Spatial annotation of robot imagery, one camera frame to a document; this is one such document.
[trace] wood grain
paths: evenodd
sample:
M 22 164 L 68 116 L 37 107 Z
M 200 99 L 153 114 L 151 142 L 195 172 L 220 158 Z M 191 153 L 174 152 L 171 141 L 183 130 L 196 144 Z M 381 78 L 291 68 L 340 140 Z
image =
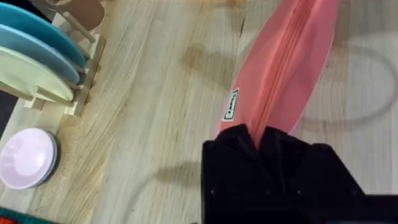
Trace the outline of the wood grain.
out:
M 114 13 L 82 117 L 19 101 L 0 141 L 51 130 L 57 170 L 36 189 L 0 185 L 0 205 L 60 223 L 200 222 L 201 144 L 215 136 L 233 78 L 278 3 L 106 2 Z M 341 2 L 333 50 L 295 132 L 331 144 L 367 193 L 398 192 L 397 7 Z

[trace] label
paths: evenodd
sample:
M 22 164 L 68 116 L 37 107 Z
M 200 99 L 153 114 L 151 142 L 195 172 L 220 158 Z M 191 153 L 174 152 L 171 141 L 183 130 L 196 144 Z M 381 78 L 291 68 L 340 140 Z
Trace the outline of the label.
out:
M 231 98 L 228 101 L 223 121 L 234 121 L 235 106 L 236 106 L 236 101 L 238 100 L 238 94 L 239 94 L 239 88 L 232 91 Z

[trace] wooden dish rack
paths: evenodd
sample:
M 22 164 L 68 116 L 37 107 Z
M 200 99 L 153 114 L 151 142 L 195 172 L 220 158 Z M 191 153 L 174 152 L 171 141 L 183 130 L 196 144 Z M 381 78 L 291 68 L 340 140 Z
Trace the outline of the wooden dish rack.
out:
M 84 105 L 86 104 L 88 93 L 90 91 L 91 85 L 93 84 L 106 41 L 100 34 L 92 35 L 69 12 L 57 11 L 52 25 L 69 36 L 69 38 L 74 41 L 76 46 L 80 49 L 80 52 L 83 54 L 86 61 L 84 67 L 80 67 L 69 61 L 73 68 L 78 72 L 80 80 L 83 80 L 83 82 L 80 85 L 76 85 L 68 80 L 63 80 L 73 91 L 72 101 L 67 101 L 41 87 L 37 87 L 35 91 L 36 93 L 45 96 L 54 102 L 64 105 L 64 114 L 81 116 Z M 72 38 L 72 35 L 74 35 L 74 31 L 76 30 L 80 33 L 80 36 L 78 38 Z M 26 95 L 25 93 L 4 83 L 0 83 L 0 90 L 24 99 L 24 106 L 26 108 L 42 110 L 43 105 L 46 102 L 46 100 Z

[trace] pink bag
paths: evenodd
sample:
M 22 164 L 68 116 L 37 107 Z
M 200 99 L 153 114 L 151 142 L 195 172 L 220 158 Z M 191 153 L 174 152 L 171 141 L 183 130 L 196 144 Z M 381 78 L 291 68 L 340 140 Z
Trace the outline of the pink bag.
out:
M 266 126 L 299 121 L 335 33 L 338 0 L 284 0 L 264 24 L 236 77 L 220 130 L 245 124 L 258 147 Z

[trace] pink bowl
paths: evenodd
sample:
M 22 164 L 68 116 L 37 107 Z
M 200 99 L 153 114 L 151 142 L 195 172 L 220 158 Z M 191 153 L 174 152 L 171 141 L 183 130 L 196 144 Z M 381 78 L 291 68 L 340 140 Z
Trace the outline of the pink bowl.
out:
M 0 179 L 11 189 L 40 184 L 51 172 L 56 145 L 46 131 L 24 129 L 13 135 L 0 153 Z

